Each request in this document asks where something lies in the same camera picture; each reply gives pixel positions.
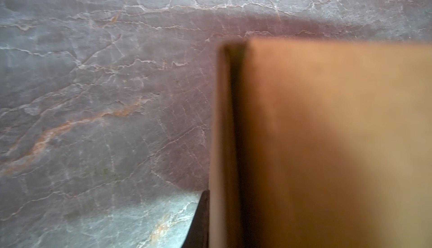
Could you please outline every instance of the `black object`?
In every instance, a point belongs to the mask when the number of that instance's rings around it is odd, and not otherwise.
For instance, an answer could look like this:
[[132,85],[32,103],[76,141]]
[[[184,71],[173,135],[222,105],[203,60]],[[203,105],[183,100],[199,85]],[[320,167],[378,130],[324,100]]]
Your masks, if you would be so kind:
[[209,246],[210,191],[201,194],[191,227],[181,248],[208,248]]

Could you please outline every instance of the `blurry object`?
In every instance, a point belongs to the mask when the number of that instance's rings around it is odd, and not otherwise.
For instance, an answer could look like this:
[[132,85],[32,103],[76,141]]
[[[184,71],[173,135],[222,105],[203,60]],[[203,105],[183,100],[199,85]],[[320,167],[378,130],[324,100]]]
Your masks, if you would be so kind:
[[432,247],[432,46],[219,54],[210,248]]

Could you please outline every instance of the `gray marble countertop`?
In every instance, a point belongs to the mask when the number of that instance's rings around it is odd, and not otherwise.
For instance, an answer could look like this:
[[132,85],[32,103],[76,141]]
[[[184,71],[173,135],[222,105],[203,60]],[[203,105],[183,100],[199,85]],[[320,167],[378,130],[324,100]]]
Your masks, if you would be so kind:
[[432,0],[0,0],[0,247],[180,247],[250,36],[432,41]]

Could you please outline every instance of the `stone surface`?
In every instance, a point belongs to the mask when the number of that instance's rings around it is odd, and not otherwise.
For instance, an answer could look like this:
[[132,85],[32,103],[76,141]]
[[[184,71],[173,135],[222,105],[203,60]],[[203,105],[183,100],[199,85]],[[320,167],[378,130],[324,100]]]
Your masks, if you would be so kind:
[[256,35],[432,41],[432,0],[0,0],[0,247],[180,247]]

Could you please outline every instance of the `cardboard box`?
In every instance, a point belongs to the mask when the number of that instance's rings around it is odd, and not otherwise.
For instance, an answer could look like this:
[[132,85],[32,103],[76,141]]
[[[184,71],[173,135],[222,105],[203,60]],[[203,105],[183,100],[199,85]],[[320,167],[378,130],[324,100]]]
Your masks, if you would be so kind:
[[432,46],[221,48],[209,246],[432,247]]

